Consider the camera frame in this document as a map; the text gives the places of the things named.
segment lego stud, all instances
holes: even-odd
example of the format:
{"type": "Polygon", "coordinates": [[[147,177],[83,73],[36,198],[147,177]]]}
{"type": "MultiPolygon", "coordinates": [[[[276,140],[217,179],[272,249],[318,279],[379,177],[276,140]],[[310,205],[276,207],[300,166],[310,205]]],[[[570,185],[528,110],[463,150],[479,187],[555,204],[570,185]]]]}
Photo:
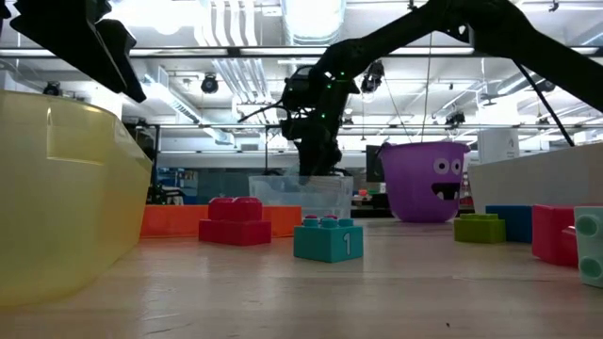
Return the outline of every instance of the lego stud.
{"type": "Polygon", "coordinates": [[[591,279],[603,278],[603,268],[593,258],[583,257],[579,263],[580,272],[591,279]]]}
{"type": "Polygon", "coordinates": [[[601,220],[595,215],[583,215],[576,219],[576,231],[584,236],[601,236],[601,220]]]}
{"type": "Polygon", "coordinates": [[[351,227],[354,225],[354,220],[353,219],[340,219],[339,220],[339,227],[351,227]]]}
{"type": "Polygon", "coordinates": [[[305,218],[303,220],[304,227],[318,227],[318,219],[317,218],[305,218]]]}
{"type": "Polygon", "coordinates": [[[337,228],[337,220],[324,218],[321,222],[322,228],[337,228]]]}

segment teal lego block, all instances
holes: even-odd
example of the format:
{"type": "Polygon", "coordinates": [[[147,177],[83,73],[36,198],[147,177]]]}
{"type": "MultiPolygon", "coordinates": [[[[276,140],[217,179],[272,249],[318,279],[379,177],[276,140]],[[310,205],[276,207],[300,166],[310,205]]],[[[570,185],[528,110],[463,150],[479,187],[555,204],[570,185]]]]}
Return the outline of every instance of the teal lego block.
{"type": "Polygon", "coordinates": [[[574,218],[580,280],[603,288],[603,207],[576,207],[574,218]]]}
{"type": "Polygon", "coordinates": [[[455,241],[495,244],[505,239],[505,221],[497,215],[463,214],[454,219],[455,241]]]}
{"type": "Polygon", "coordinates": [[[298,258],[337,263],[364,255],[363,228],[352,219],[306,219],[293,232],[293,255],[298,258]]]}

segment clear plastic container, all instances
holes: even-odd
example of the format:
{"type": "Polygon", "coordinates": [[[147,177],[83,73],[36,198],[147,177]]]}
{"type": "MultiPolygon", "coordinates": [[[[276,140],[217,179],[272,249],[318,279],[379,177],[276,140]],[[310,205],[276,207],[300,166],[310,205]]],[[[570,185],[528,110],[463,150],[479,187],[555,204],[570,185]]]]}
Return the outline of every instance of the clear plastic container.
{"type": "Polygon", "coordinates": [[[297,176],[253,176],[249,188],[264,205],[301,206],[305,216],[350,217],[351,177],[311,177],[302,186],[297,176]]]}
{"type": "Polygon", "coordinates": [[[91,282],[139,241],[151,161],[110,112],[0,90],[0,306],[91,282]]]}

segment red lego block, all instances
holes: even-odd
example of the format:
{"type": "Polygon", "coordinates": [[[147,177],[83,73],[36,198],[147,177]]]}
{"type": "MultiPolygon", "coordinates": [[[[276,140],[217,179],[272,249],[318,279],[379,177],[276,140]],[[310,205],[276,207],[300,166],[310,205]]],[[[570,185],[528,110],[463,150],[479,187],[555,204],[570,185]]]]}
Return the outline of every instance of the red lego block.
{"type": "Polygon", "coordinates": [[[210,220],[228,220],[232,210],[233,198],[214,198],[209,202],[208,218],[210,220]]]}
{"type": "Polygon", "coordinates": [[[201,220],[199,240],[226,245],[251,246],[272,241],[270,221],[201,220]]]}
{"type": "Polygon", "coordinates": [[[553,265],[578,267],[573,206],[533,207],[531,252],[553,265]]]}
{"type": "Polygon", "coordinates": [[[262,220],[262,202],[256,198],[216,198],[209,203],[210,220],[199,222],[199,240],[250,246],[272,241],[270,221],[262,220]]]}

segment purple bucket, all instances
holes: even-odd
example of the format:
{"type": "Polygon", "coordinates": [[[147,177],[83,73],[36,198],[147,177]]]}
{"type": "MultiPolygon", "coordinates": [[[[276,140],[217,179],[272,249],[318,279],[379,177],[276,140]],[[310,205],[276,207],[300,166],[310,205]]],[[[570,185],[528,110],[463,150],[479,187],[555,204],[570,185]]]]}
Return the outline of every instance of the purple bucket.
{"type": "Polygon", "coordinates": [[[459,210],[464,154],[456,142],[383,145],[381,159],[391,210],[406,222],[444,222],[459,210]]]}

